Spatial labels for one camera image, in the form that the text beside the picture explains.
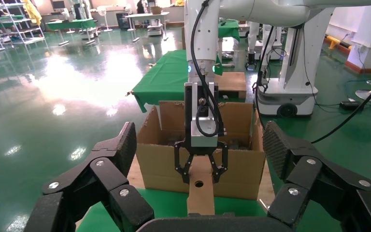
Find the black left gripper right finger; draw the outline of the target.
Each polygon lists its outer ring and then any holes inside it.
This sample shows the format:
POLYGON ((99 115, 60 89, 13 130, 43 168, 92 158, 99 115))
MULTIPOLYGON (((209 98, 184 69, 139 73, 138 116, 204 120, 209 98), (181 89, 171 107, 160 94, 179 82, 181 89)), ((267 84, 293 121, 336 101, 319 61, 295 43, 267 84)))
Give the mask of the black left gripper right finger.
POLYGON ((268 209, 291 230, 309 202, 320 204, 344 232, 371 232, 371 180, 326 159, 310 142, 288 136, 273 121, 263 150, 284 185, 268 209))

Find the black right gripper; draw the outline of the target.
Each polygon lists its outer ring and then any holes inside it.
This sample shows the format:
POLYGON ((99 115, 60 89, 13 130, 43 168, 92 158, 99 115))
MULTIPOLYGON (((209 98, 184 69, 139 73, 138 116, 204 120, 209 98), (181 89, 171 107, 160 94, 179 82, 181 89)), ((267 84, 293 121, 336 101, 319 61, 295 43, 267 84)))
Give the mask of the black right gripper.
POLYGON ((212 167, 213 183, 218 183, 228 170, 228 145, 218 142, 218 120, 213 115, 213 103, 204 95, 201 84, 185 84, 185 140, 174 144, 175 170, 189 184, 189 169, 194 155, 208 156, 212 167), (180 148, 188 151, 184 167, 180 165, 180 148), (216 165, 214 155, 221 148, 221 165, 216 165))

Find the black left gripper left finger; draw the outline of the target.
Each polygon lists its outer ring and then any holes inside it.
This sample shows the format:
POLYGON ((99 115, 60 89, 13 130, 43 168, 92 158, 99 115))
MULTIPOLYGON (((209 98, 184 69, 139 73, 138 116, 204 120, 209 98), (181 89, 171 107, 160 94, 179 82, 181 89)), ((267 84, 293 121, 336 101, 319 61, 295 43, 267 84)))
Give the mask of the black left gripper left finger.
POLYGON ((136 148, 135 124, 126 122, 117 137, 96 143, 82 163, 43 185, 24 230, 73 232, 102 203, 120 231, 137 231, 154 211, 128 181, 136 148))

